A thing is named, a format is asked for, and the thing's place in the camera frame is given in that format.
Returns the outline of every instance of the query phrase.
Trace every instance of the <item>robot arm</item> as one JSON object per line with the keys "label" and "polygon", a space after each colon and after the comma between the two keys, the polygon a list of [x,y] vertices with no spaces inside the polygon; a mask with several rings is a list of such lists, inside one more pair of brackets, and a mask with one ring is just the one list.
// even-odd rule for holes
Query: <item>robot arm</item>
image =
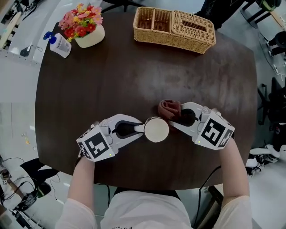
{"label": "robot arm", "polygon": [[141,137],[143,133],[134,131],[134,126],[141,124],[136,118],[117,114],[94,123],[76,141],[88,160],[101,161],[114,157],[118,149]]}
{"label": "robot arm", "polygon": [[216,109],[210,110],[194,102],[182,104],[181,114],[191,121],[169,121],[169,124],[191,136],[195,144],[210,149],[224,148],[235,129]]}

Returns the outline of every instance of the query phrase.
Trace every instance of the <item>black cable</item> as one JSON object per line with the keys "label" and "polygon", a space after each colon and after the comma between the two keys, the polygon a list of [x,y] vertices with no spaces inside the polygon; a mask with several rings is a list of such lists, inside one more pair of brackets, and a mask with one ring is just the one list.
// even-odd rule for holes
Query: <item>black cable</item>
{"label": "black cable", "polygon": [[53,189],[54,189],[54,196],[55,196],[55,188],[54,188],[54,186],[52,185],[52,181],[53,182],[55,182],[55,183],[60,183],[61,182],[61,179],[59,178],[59,181],[54,181],[54,180],[50,180],[50,185],[53,187]]}
{"label": "black cable", "polygon": [[100,184],[100,183],[96,183],[97,185],[106,185],[107,187],[107,206],[109,207],[110,205],[110,188],[109,188],[109,185],[107,184]]}
{"label": "black cable", "polygon": [[37,180],[36,180],[35,178],[33,178],[33,177],[26,176],[26,177],[19,177],[19,178],[17,178],[16,180],[14,180],[13,182],[15,182],[15,181],[17,181],[17,180],[19,180],[19,179],[23,179],[23,178],[31,178],[31,179],[37,181]]}
{"label": "black cable", "polygon": [[197,215],[196,215],[196,219],[195,219],[195,223],[193,225],[193,228],[196,229],[196,224],[197,224],[197,219],[198,219],[198,213],[200,211],[200,205],[201,205],[201,195],[202,195],[202,188],[205,186],[205,184],[209,181],[210,177],[212,176],[212,174],[221,168],[221,165],[216,167],[211,174],[209,175],[209,177],[206,179],[206,181],[203,183],[203,185],[200,187],[200,189],[198,190],[199,194],[198,194],[198,210],[197,210]]}
{"label": "black cable", "polygon": [[13,193],[13,194],[11,194],[9,197],[7,197],[7,198],[6,198],[6,199],[4,199],[4,200],[12,199],[12,198],[13,198],[13,196],[15,195],[15,193],[18,191],[18,189],[19,189],[23,184],[25,184],[25,183],[29,183],[30,185],[32,185],[32,183],[31,183],[31,182],[29,182],[29,181],[24,181],[23,183],[21,183],[21,184],[20,184],[20,186],[19,186],[19,187],[17,187],[17,189],[14,191],[14,193]]}
{"label": "black cable", "polygon": [[11,157],[11,158],[8,158],[8,159],[6,159],[6,160],[4,160],[4,161],[1,161],[1,163],[5,162],[5,161],[7,161],[7,160],[10,160],[10,159],[21,159],[21,160],[23,161],[23,163],[25,162],[22,158],[19,158],[19,157]]}

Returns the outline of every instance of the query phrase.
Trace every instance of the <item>chair leg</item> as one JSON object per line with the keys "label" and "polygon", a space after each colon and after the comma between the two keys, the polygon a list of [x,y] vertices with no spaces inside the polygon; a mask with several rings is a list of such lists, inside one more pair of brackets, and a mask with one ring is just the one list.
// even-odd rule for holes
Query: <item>chair leg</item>
{"label": "chair leg", "polygon": [[266,14],[264,14],[263,16],[261,16],[260,18],[255,20],[254,22],[257,24],[258,22],[261,22],[262,20],[264,20],[265,18],[269,17],[270,15],[271,14],[269,12],[267,12]]}
{"label": "chair leg", "polygon": [[101,13],[104,13],[104,12],[109,11],[109,10],[111,10],[111,9],[115,9],[115,8],[117,8],[117,7],[119,7],[119,6],[122,6],[122,5],[123,5],[123,4],[114,4],[114,5],[111,5],[111,6],[107,7],[107,8],[105,8],[105,9],[103,9]]}
{"label": "chair leg", "polygon": [[265,122],[265,119],[266,119],[267,114],[268,114],[268,107],[267,107],[267,106],[264,106],[264,107],[263,107],[262,121],[258,121],[258,124],[259,124],[259,125],[264,125],[264,122]]}
{"label": "chair leg", "polygon": [[144,5],[142,5],[142,4],[139,4],[139,3],[137,3],[137,2],[133,2],[133,1],[128,1],[128,4],[129,5],[133,5],[133,6],[137,6],[137,7],[141,7],[141,6],[144,6]]}
{"label": "chair leg", "polygon": [[253,21],[255,18],[257,18],[258,16],[260,16],[260,15],[263,14],[264,12],[265,12],[264,9],[259,10],[256,14],[254,14],[254,15],[251,16],[249,19],[247,19],[247,22]]}
{"label": "chair leg", "polygon": [[262,94],[262,92],[260,91],[259,88],[257,89],[257,91],[258,91],[258,94],[262,100],[262,104],[266,104],[267,103],[266,97]]}
{"label": "chair leg", "polygon": [[242,9],[243,10],[246,10],[249,6],[251,6],[252,4],[254,3],[254,1],[253,2],[248,2]]}

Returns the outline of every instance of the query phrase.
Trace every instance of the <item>bottle label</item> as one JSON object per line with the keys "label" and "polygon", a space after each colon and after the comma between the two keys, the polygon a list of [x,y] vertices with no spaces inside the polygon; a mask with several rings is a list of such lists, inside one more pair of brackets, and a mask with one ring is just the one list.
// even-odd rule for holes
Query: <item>bottle label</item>
{"label": "bottle label", "polygon": [[61,39],[60,39],[60,42],[59,42],[57,48],[64,51],[64,52],[68,52],[70,50],[68,42],[63,37],[60,37],[60,38]]}

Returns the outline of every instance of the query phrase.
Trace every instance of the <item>red flower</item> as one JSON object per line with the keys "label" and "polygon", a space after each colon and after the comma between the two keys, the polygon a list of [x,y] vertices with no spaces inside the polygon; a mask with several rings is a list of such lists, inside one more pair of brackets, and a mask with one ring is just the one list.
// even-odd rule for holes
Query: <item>red flower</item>
{"label": "red flower", "polygon": [[76,15],[78,13],[78,10],[77,9],[73,9],[71,12]]}
{"label": "red flower", "polygon": [[67,29],[66,31],[64,31],[64,34],[70,38],[70,37],[74,37],[75,35],[75,30],[71,27],[69,29]]}
{"label": "red flower", "polygon": [[83,26],[78,26],[76,28],[76,32],[79,34],[80,37],[84,37],[86,35],[86,28]]}
{"label": "red flower", "polygon": [[93,6],[92,5],[90,5],[90,6],[88,6],[87,8],[86,8],[86,10],[88,10],[88,11],[91,11],[93,9]]}
{"label": "red flower", "polygon": [[96,14],[91,12],[88,17],[94,17]]}
{"label": "red flower", "polygon": [[86,27],[86,31],[88,32],[93,32],[95,30],[95,25],[94,24],[88,24],[88,26]]}

